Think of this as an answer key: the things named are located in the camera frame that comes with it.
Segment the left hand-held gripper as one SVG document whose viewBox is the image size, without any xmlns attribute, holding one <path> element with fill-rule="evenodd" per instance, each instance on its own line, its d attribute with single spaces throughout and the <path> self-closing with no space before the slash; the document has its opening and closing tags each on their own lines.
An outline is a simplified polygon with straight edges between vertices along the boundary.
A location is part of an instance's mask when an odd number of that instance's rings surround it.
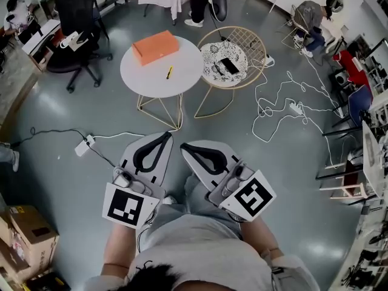
<svg viewBox="0 0 388 291">
<path fill-rule="evenodd" d="M 166 191 L 166 174 L 173 136 L 159 132 L 130 143 L 105 188 L 102 217 L 135 230 L 156 214 Z"/>
</svg>

